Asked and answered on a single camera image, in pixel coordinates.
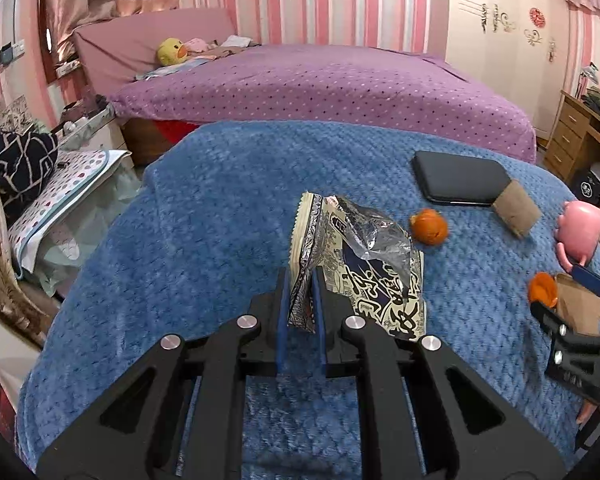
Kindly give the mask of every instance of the red circular decal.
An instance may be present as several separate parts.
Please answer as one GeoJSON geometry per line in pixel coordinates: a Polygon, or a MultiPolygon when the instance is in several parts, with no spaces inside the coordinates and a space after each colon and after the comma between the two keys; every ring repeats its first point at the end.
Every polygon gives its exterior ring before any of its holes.
{"type": "Polygon", "coordinates": [[[543,28],[546,25],[546,19],[540,9],[536,9],[535,7],[531,8],[529,10],[529,17],[537,28],[543,28]]]}

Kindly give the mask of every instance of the plastic food package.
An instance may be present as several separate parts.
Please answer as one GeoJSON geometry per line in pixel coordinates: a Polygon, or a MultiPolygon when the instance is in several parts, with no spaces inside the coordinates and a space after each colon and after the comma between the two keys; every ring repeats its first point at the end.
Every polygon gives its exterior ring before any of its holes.
{"type": "Polygon", "coordinates": [[[314,331],[311,274],[322,266],[327,288],[387,332],[415,340],[426,333],[423,254],[397,222],[341,196],[306,192],[298,206],[289,267],[289,323],[314,331]]]}

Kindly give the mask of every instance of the textured blue blanket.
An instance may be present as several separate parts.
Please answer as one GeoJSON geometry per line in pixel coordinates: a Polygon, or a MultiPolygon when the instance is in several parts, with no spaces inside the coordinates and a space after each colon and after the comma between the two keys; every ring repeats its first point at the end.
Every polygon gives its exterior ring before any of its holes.
{"type": "MultiPolygon", "coordinates": [[[[493,158],[542,210],[517,240],[488,208],[439,207],[450,235],[426,249],[429,333],[439,335],[573,461],[578,399],[542,372],[549,341],[526,284],[557,272],[552,229],[573,195],[541,168],[424,134],[339,123],[217,123],[186,137],[85,264],[21,392],[18,436],[35,466],[46,446],[132,362],[169,332],[212,332],[271,290],[287,261],[305,190],[343,194],[403,225],[427,206],[415,150],[493,158]]],[[[592,263],[600,272],[600,248],[592,263]]],[[[243,477],[358,478],[351,380],[320,376],[315,337],[290,331],[276,380],[248,385],[243,477]]]]}

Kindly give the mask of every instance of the brown cardboard piece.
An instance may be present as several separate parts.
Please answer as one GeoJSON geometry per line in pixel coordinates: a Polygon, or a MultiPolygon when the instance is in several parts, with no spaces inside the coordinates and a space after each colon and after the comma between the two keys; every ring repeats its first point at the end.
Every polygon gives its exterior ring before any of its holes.
{"type": "Polygon", "coordinates": [[[542,213],[517,180],[512,180],[492,205],[493,210],[518,238],[525,237],[542,213]]]}
{"type": "Polygon", "coordinates": [[[577,333],[600,335],[600,298],[574,282],[568,274],[556,274],[555,282],[558,285],[558,316],[577,333]]]}

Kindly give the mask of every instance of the yellow duck plush toy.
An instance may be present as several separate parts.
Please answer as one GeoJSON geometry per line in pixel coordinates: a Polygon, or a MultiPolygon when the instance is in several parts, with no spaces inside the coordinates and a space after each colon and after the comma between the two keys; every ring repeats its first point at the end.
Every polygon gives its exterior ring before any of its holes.
{"type": "Polygon", "coordinates": [[[164,40],[158,47],[158,61],[162,66],[184,63],[189,58],[187,47],[176,38],[164,40]]]}

